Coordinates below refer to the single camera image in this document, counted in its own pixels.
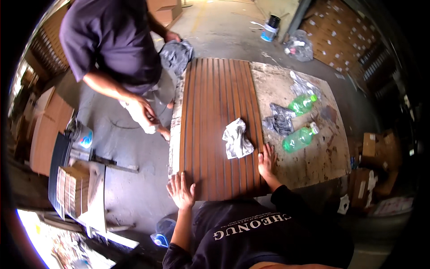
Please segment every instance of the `workbench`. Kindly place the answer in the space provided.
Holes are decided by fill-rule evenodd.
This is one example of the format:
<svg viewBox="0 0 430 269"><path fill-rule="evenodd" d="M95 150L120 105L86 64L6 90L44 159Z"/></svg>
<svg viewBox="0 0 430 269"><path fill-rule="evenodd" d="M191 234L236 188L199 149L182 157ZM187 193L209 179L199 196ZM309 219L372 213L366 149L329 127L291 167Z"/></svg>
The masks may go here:
<svg viewBox="0 0 430 269"><path fill-rule="evenodd" d="M271 102L287 107L296 97L290 90L293 84L289 74L291 70L259 62L249 64L262 120L271 116L269 108ZM282 149L283 137L274 131L262 128L264 143L274 145L275 152L278 154L276 175L289 189L339 178L351 171L346 133L330 86L319 78L300 72L295 73L318 87L321 91L321 99L314 103L311 112L292 119L294 130L314 121L320 132L306 148L290 154ZM185 78L186 71L180 77L175 91L169 148L169 178L179 171Z"/></svg>

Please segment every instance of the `blue label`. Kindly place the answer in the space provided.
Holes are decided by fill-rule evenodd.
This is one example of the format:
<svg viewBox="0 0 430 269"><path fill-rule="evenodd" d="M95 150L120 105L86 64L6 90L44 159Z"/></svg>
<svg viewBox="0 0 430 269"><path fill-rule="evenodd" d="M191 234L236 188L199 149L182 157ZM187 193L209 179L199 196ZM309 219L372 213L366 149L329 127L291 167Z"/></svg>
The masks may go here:
<svg viewBox="0 0 430 269"><path fill-rule="evenodd" d="M88 132L87 136L84 136L80 141L79 144L83 146L84 148L89 148L92 143L92 130Z"/></svg>

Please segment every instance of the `plastic bag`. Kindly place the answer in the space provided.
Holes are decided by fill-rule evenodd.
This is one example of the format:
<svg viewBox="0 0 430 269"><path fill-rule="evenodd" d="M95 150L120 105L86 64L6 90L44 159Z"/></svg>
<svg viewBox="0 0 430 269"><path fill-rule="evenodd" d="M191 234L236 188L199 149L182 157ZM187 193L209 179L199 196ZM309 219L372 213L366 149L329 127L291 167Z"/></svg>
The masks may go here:
<svg viewBox="0 0 430 269"><path fill-rule="evenodd" d="M277 132L283 137L293 133L294 128L291 123L291 118L294 118L296 113L291 109L273 103L270 103L269 106L272 111L272 116L263 119L263 126L271 131Z"/></svg>
<svg viewBox="0 0 430 269"><path fill-rule="evenodd" d="M293 71L290 71L290 76L294 81L294 84L291 85L291 90L297 96L302 94L313 95L316 94L319 100L321 100L321 91L314 85L310 84L307 80L304 80L300 76L296 75Z"/></svg>
<svg viewBox="0 0 430 269"><path fill-rule="evenodd" d="M296 30L285 43L285 53L301 62L313 60L312 42L306 37L306 32Z"/></svg>

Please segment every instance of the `paint bucket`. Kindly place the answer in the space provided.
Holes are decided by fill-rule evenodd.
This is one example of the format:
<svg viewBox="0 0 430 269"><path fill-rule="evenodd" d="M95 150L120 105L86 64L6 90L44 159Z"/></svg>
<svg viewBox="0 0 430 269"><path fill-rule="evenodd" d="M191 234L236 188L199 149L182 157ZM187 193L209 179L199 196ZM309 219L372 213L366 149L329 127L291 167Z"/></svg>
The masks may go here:
<svg viewBox="0 0 430 269"><path fill-rule="evenodd" d="M264 41L272 42L278 32L278 27L281 19L271 15L264 24L264 30L261 32L261 38Z"/></svg>
<svg viewBox="0 0 430 269"><path fill-rule="evenodd" d="M72 129L70 139L73 142L78 142L78 144L84 148L91 147L93 132L90 128L83 125L82 122L75 120L75 124Z"/></svg>

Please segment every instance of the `black bucket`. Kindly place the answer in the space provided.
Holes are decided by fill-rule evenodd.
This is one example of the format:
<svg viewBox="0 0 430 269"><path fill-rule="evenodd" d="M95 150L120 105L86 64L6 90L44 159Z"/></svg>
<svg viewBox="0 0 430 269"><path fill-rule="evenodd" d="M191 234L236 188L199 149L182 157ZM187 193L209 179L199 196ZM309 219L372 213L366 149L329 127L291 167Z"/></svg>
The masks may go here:
<svg viewBox="0 0 430 269"><path fill-rule="evenodd" d="M274 16L274 15L270 15L269 21L267 22L267 25L277 29L279 26L279 22L281 21L281 19L279 19L278 17Z"/></svg>

